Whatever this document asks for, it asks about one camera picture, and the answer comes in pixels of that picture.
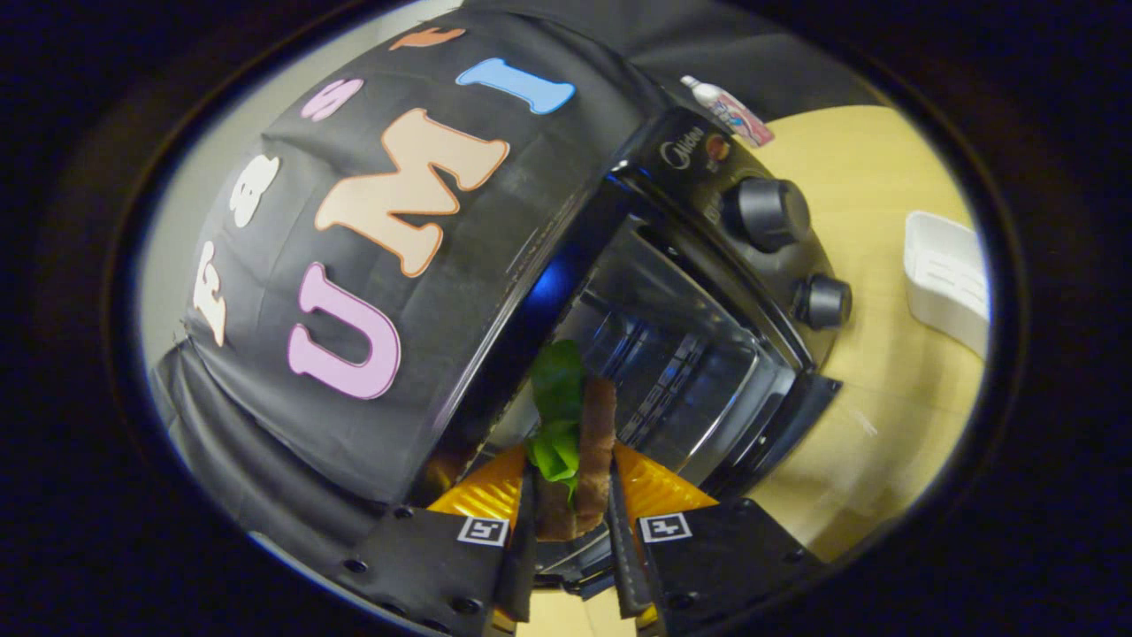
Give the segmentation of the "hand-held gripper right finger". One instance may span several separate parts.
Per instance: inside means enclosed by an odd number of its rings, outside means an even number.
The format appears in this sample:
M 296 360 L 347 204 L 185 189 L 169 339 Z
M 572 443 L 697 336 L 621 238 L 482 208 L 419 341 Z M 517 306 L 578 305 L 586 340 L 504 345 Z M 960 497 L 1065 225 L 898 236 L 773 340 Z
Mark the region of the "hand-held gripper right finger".
M 625 444 L 608 503 L 620 614 L 638 636 L 736 632 L 826 570 L 754 500 L 718 500 Z

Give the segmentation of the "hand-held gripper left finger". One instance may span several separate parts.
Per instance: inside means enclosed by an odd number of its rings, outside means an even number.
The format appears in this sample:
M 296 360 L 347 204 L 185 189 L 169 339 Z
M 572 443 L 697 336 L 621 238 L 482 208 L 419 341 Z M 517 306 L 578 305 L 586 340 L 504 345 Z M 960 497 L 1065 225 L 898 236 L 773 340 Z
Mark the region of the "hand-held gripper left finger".
M 340 583 L 379 612 L 441 636 L 511 636 L 530 619 L 535 471 L 501 451 L 427 508 L 392 505 L 340 561 Z

